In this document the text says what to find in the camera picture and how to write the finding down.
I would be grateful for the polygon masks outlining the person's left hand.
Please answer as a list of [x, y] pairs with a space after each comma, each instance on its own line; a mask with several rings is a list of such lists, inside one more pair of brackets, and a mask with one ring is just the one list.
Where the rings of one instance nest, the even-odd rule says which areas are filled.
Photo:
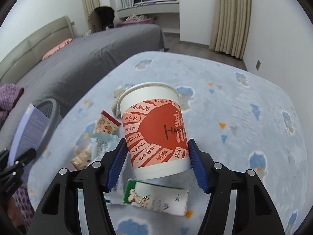
[[23, 215], [20, 211], [20, 209], [17, 207], [15, 204], [14, 198], [10, 198], [8, 201], [7, 205], [7, 215], [10, 218], [12, 224], [16, 227], [19, 228], [19, 230], [25, 234], [25, 226], [24, 226], [24, 220], [23, 220]]

